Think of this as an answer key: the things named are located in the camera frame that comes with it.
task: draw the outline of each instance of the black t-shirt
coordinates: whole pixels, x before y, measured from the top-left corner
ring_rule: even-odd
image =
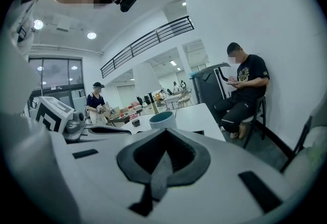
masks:
[[[237,69],[237,80],[247,82],[259,77],[270,79],[265,61],[257,55],[249,55],[245,62],[241,63]],[[232,92],[232,97],[254,102],[256,99],[264,96],[265,92],[266,86],[244,87]]]
[[[105,105],[105,103],[104,103],[103,97],[101,95],[100,95],[100,98],[98,99],[94,95],[93,95],[93,97],[91,97],[91,95],[89,94],[87,96],[86,105],[96,109],[97,106]]]

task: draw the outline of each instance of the navy blue shirt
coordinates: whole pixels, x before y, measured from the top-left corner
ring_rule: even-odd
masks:
[[[86,105],[96,109],[97,106],[105,105],[105,103],[104,103],[103,97],[101,95],[100,95],[100,98],[97,99],[94,95],[93,95],[93,97],[91,97],[91,95],[89,94],[87,96]]]

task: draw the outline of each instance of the large gray container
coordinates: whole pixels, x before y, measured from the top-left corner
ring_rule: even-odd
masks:
[[[225,91],[223,88],[223,81],[227,81],[221,71],[221,67],[230,67],[228,63],[221,63],[203,69],[192,76],[195,95],[198,103],[205,103],[209,108],[214,119],[218,121],[217,112],[215,111],[215,104],[217,101],[223,99]]]

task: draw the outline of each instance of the railing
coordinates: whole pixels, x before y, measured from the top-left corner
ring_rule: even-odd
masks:
[[[109,62],[107,62],[101,68],[102,78],[105,78],[119,66],[123,65],[140,53],[143,53],[147,49],[166,41],[169,38],[191,30],[194,30],[194,27],[189,16],[185,16],[151,31],[150,33],[131,43],[125,49],[116,54]]]

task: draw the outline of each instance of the beige pants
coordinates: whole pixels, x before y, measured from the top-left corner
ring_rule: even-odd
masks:
[[[99,114],[92,111],[90,111],[89,114],[93,125],[95,124],[107,125],[107,119],[103,114]]]

